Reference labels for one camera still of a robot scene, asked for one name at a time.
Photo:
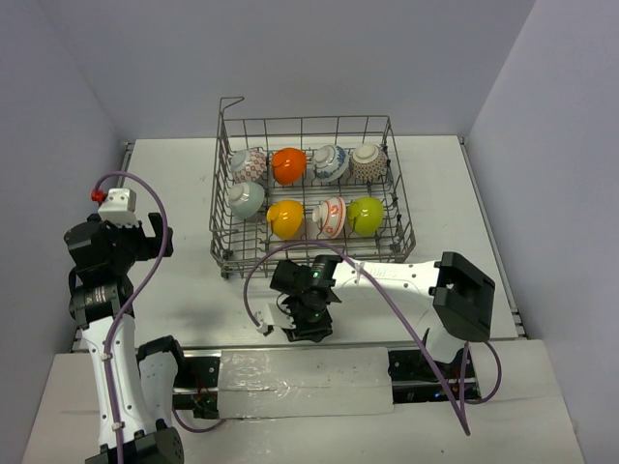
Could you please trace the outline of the orange bowl white inside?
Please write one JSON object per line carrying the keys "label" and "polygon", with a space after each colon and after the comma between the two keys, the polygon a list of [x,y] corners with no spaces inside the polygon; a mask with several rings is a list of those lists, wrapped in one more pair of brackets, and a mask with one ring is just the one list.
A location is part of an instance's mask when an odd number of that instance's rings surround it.
{"label": "orange bowl white inside", "polygon": [[287,147],[273,154],[271,165],[275,181],[283,186],[291,185],[306,171],[307,156],[302,150]]}

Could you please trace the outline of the blue triangle pattern bowl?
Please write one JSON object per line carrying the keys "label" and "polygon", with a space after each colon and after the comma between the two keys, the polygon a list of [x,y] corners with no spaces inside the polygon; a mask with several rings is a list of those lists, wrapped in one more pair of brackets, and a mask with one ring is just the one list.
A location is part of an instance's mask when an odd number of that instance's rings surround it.
{"label": "blue triangle pattern bowl", "polygon": [[256,182],[267,167],[267,156],[257,149],[237,151],[229,161],[235,183]]}

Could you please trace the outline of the blue floral bowl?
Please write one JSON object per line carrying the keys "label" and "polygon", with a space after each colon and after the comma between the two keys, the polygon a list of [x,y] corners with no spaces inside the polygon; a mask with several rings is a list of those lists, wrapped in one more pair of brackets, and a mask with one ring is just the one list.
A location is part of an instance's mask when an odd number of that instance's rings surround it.
{"label": "blue floral bowl", "polygon": [[339,179],[349,165],[349,154],[339,145],[325,145],[313,152],[315,178],[321,183]]}

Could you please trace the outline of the lime green bowl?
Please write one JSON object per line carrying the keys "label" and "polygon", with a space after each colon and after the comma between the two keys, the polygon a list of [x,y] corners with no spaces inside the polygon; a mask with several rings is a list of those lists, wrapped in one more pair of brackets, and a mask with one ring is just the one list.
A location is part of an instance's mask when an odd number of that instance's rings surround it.
{"label": "lime green bowl", "polygon": [[371,237],[382,223],[384,207],[378,198],[360,197],[348,205],[346,214],[353,232],[362,237]]}

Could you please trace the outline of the yellow-orange bowl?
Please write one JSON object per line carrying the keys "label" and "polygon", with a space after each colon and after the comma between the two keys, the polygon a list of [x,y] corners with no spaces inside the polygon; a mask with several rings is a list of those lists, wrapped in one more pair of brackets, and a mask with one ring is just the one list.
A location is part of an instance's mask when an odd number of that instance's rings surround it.
{"label": "yellow-orange bowl", "polygon": [[289,240],[295,236],[302,225],[304,208],[296,200],[284,199],[270,206],[266,219],[276,236]]}

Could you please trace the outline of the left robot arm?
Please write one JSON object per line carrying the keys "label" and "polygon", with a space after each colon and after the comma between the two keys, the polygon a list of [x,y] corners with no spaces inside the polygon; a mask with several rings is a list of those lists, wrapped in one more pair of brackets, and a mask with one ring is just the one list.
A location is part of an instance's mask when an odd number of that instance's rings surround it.
{"label": "left robot arm", "polygon": [[128,272],[137,261],[159,265],[173,252],[165,216],[114,225],[93,214],[64,235],[74,261],[69,311],[93,364],[99,402],[99,451],[91,463],[182,463],[185,453],[172,423],[173,386],[189,373],[178,341],[167,335],[141,346],[134,340],[133,301],[140,289]]}

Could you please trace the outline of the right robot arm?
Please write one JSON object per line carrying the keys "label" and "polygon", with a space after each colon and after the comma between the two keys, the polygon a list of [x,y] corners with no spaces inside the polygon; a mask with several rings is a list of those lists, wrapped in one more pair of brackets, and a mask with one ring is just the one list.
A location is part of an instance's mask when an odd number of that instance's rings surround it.
{"label": "right robot arm", "polygon": [[321,342],[334,332],[331,307],[369,313],[386,297],[426,347],[420,366],[431,378],[444,376],[467,342],[490,338],[495,282],[462,254],[443,252],[424,263],[345,262],[321,254],[311,265],[278,263],[270,281],[283,300],[281,329],[291,342]]}

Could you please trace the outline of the orange white patterned bowl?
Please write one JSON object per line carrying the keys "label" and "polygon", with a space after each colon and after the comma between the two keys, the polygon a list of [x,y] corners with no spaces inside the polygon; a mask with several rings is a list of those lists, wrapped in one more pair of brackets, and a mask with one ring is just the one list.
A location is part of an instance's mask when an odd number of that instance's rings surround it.
{"label": "orange white patterned bowl", "polygon": [[313,208],[311,220],[321,235],[330,239],[336,238],[343,230],[346,220],[344,199],[334,196],[320,202]]}

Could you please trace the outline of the grey patterned bowl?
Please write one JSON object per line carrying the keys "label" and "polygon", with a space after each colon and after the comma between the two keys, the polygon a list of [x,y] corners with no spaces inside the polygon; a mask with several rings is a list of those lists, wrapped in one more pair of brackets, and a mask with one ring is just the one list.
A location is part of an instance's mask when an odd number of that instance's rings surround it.
{"label": "grey patterned bowl", "polygon": [[352,176],[364,183],[378,180],[387,167],[387,157],[381,148],[373,143],[358,145],[350,160]]}

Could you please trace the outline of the grey wire dish rack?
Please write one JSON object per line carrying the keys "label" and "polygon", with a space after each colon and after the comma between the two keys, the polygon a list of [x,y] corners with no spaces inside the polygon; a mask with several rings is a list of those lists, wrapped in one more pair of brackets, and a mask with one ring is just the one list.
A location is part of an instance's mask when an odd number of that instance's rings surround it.
{"label": "grey wire dish rack", "polygon": [[[389,116],[236,118],[232,108],[240,102],[240,97],[223,97],[218,108],[209,231],[210,252],[223,278],[246,276],[259,258],[284,245],[284,239],[276,236],[266,218],[268,209],[282,200],[295,200],[304,207],[300,228],[293,237],[301,242],[301,246],[277,253],[260,266],[260,276],[269,276],[277,262],[285,258],[310,264],[314,256],[326,251],[323,247],[311,246],[312,240],[329,241],[351,257],[361,260],[401,263],[410,256],[417,240]],[[327,144],[335,144],[352,152],[363,143],[376,145],[386,156],[386,165],[376,179],[360,180],[346,170],[339,179],[322,183],[314,167],[309,165],[299,180],[283,186],[275,180],[272,169],[266,167],[256,180],[265,191],[259,210],[248,219],[240,219],[233,214],[227,195],[234,184],[230,162],[235,154],[255,149],[271,158],[276,151],[292,147],[304,151],[311,158]],[[363,237],[346,223],[335,238],[329,239],[312,221],[311,212],[322,201],[333,196],[340,196],[347,203],[366,196],[378,199],[384,208],[378,229],[372,235]]]}

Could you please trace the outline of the light teal bowl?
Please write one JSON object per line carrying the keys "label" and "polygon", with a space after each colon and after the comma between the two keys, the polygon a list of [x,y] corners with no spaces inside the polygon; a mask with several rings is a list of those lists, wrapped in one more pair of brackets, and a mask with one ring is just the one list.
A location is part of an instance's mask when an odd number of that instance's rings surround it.
{"label": "light teal bowl", "polygon": [[261,208],[264,198],[264,188],[255,182],[233,185],[227,197],[231,213],[239,219],[253,217]]}

